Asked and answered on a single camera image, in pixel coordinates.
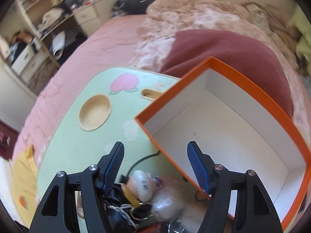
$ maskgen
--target orange box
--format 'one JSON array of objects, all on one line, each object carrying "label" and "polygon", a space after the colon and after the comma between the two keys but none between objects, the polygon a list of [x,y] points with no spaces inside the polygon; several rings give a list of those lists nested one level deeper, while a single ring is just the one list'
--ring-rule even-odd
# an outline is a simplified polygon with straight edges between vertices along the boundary
[{"label": "orange box", "polygon": [[[155,146],[199,190],[187,157],[196,141],[215,163],[257,172],[287,229],[311,180],[311,153],[287,114],[257,85],[208,58],[163,93],[136,121]],[[234,216],[236,191],[229,215]]]}]

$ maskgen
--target green table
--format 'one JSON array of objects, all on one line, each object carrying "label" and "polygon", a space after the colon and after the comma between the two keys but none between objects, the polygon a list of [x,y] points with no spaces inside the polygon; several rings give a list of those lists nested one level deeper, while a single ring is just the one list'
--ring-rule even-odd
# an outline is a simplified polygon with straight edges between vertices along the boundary
[{"label": "green table", "polygon": [[[121,141],[125,148],[117,180],[139,159],[156,153],[156,147],[134,120],[152,102],[143,98],[141,91],[147,88],[164,92],[177,81],[163,74],[128,68],[109,68],[97,74],[76,98],[50,141],[38,172],[39,196],[44,195],[58,171],[67,174],[83,171],[109,154],[116,141]],[[78,113],[85,101],[96,94],[110,98],[111,114],[97,130],[83,131],[78,125]],[[174,176],[188,190],[185,193],[194,198],[195,188],[182,181],[182,175],[162,154],[141,162],[134,170],[143,170],[152,176]],[[81,218],[79,225],[81,233],[87,232]]]}]

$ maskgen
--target pink mattress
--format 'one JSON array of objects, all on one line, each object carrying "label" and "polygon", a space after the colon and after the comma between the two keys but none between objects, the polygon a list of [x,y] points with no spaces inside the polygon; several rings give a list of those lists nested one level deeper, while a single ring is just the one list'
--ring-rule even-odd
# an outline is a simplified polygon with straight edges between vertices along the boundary
[{"label": "pink mattress", "polygon": [[41,164],[57,126],[86,84],[109,67],[127,66],[134,57],[140,40],[137,28],[145,17],[110,19],[77,48],[39,95],[16,142],[13,163],[21,151],[33,144],[36,164]]}]

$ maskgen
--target silver bolt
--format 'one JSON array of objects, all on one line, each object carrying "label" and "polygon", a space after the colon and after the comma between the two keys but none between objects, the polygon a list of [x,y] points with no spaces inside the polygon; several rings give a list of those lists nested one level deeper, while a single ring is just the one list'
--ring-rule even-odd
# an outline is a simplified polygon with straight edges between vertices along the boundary
[{"label": "silver bolt", "polygon": [[60,171],[56,174],[57,177],[61,178],[65,175],[65,172],[64,171]]},{"label": "silver bolt", "polygon": [[254,170],[248,170],[247,173],[251,176],[255,176],[256,172]]},{"label": "silver bolt", "polygon": [[95,171],[97,169],[97,165],[90,165],[89,170],[90,171]]},{"label": "silver bolt", "polygon": [[215,165],[215,169],[218,170],[218,171],[221,171],[221,170],[224,169],[224,167],[223,167],[223,165],[221,165],[221,164],[216,164],[216,165]]}]

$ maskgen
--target black cord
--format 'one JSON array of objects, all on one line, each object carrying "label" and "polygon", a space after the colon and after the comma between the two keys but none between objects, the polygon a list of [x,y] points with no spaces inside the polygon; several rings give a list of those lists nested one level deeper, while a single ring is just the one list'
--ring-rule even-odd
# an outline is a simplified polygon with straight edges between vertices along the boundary
[{"label": "black cord", "polygon": [[128,177],[131,173],[131,171],[134,169],[135,166],[137,166],[139,163],[143,162],[144,160],[146,159],[149,159],[149,158],[152,158],[152,157],[156,157],[156,156],[159,156],[160,155],[160,151],[158,151],[157,153],[155,154],[151,154],[151,155],[148,155],[146,157],[143,157],[141,158],[140,160],[138,160],[134,165],[131,166],[131,168],[128,170],[128,173],[126,174],[126,177]]}]

